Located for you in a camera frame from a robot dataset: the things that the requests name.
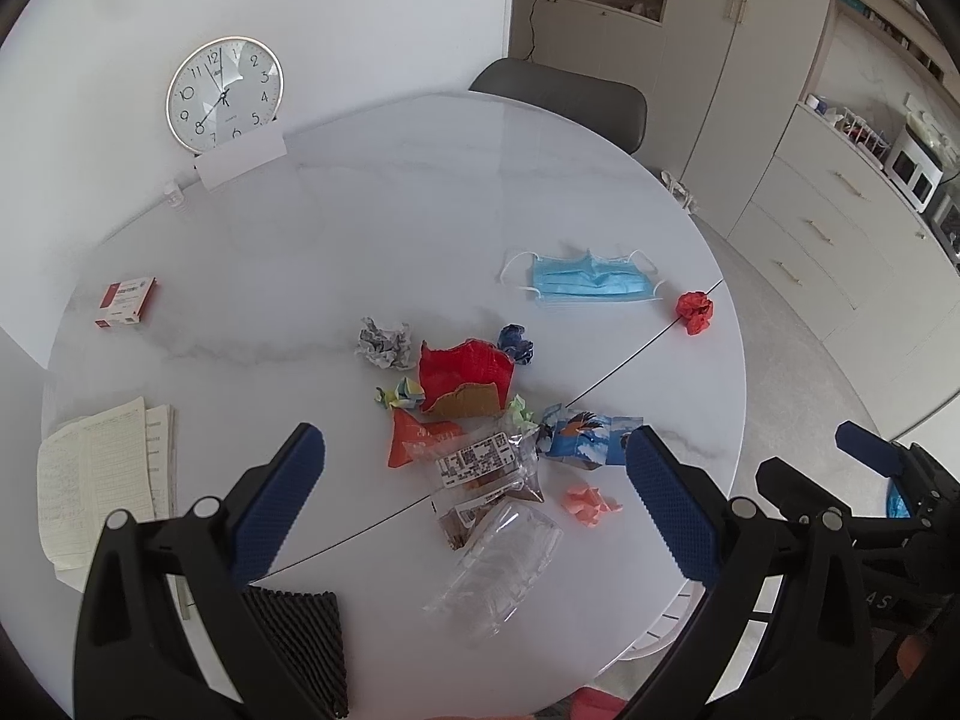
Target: power cord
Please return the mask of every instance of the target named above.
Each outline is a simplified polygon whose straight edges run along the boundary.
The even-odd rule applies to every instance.
[[[533,60],[534,51],[536,50],[536,28],[534,28],[534,11],[536,10],[536,3],[539,0],[534,0],[534,4],[530,6],[530,52],[523,57],[524,62],[530,62]]]

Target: clock face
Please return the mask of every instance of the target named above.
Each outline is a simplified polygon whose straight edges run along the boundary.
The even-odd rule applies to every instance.
[[[270,49],[251,38],[221,38],[176,71],[167,121],[181,146],[200,154],[270,122],[282,94],[280,62]]]

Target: wire basket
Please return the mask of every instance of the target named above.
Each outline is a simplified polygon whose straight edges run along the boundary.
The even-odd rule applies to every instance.
[[[877,157],[880,162],[883,162],[890,152],[890,144],[883,138],[883,133],[877,133],[870,124],[867,124],[866,119],[853,113],[850,108],[843,109],[843,119],[837,122],[836,128],[858,146],[862,143],[862,148]]]

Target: surgical mask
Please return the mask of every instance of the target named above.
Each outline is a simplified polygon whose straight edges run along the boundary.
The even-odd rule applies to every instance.
[[[500,272],[500,283],[507,268],[525,254],[534,259],[533,285],[520,287],[529,290],[543,300],[601,300],[606,302],[655,300],[656,290],[664,283],[656,285],[632,261],[635,254],[643,255],[653,271],[656,266],[640,250],[633,251],[628,257],[606,260],[596,257],[587,250],[587,254],[576,260],[541,257],[534,251],[522,251],[512,257]]]

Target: gray floor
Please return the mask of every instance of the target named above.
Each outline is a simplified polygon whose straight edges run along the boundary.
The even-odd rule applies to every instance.
[[[762,461],[779,456],[845,500],[856,514],[882,515],[886,480],[840,452],[833,442],[833,432],[846,419],[875,429],[850,382],[769,282],[702,220],[694,220],[733,296],[747,362],[747,425],[733,494],[746,495],[775,514],[757,494],[754,476]],[[777,586],[768,581],[757,608],[771,608]],[[739,685],[763,628],[750,623],[716,695]],[[595,685],[628,698],[663,654],[619,661]]]

